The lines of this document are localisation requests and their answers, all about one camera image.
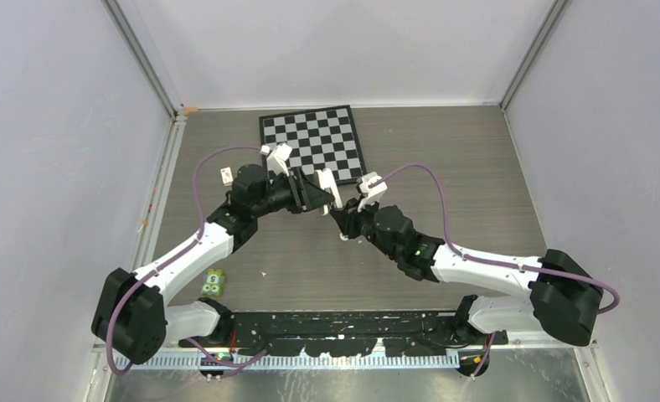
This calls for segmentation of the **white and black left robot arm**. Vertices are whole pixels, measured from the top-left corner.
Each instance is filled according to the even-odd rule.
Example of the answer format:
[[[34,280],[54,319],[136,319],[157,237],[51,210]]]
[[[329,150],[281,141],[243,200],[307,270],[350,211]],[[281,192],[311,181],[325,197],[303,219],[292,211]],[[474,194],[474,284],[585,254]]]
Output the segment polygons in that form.
[[[264,167],[244,165],[226,200],[188,240],[135,271],[117,268],[107,276],[92,333],[134,364],[185,338],[225,345],[232,333],[226,307],[208,297],[183,306],[172,305],[172,299],[203,271],[238,251],[258,230],[259,218],[280,210],[301,214],[320,209],[327,214],[339,203],[335,177],[327,168],[307,176],[294,167],[269,178]]]

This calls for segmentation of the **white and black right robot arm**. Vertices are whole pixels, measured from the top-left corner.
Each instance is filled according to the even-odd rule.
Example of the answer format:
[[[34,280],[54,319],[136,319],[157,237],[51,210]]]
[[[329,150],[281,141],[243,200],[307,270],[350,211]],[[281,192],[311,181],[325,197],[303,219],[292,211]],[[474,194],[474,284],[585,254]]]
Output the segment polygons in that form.
[[[538,330],[572,346],[591,342],[605,287],[564,251],[518,257],[449,245],[415,229],[397,206],[360,207],[355,198],[329,214],[344,238],[367,240],[413,280],[499,292],[462,298],[452,324],[463,343],[493,332]]]

